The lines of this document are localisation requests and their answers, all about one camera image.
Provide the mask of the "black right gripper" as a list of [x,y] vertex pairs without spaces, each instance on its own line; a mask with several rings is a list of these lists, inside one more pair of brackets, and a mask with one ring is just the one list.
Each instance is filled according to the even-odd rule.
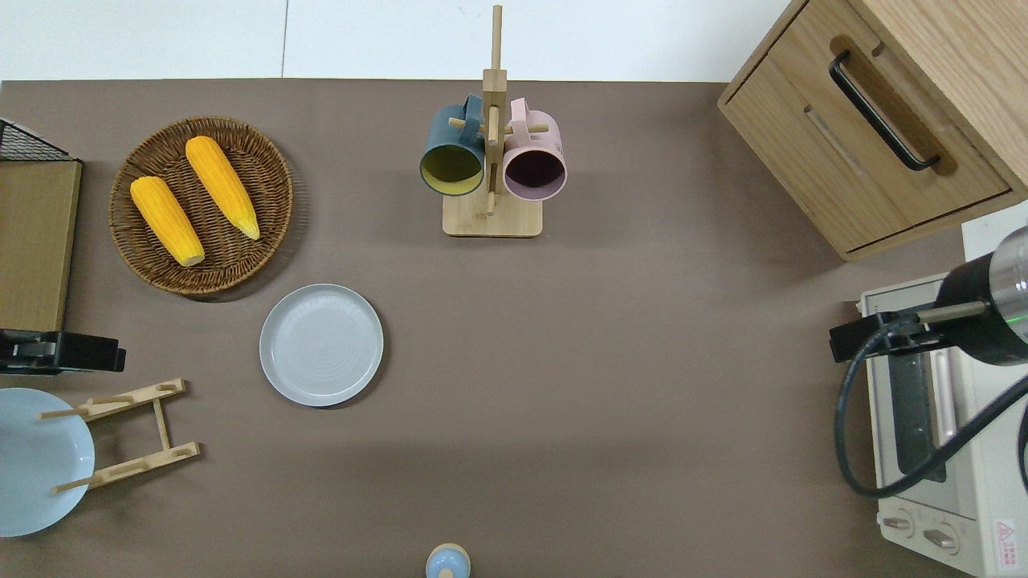
[[862,345],[886,326],[890,329],[877,344],[878,357],[915,355],[939,348],[939,333],[921,321],[917,311],[886,311],[880,312],[878,317],[878,320],[855,320],[830,329],[834,362],[852,361]]

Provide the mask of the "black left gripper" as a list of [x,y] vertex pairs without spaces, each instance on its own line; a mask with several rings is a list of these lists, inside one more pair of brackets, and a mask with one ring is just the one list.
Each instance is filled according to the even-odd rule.
[[121,372],[125,359],[126,351],[119,347],[116,338],[74,332],[1,329],[3,376],[58,376],[63,371]]

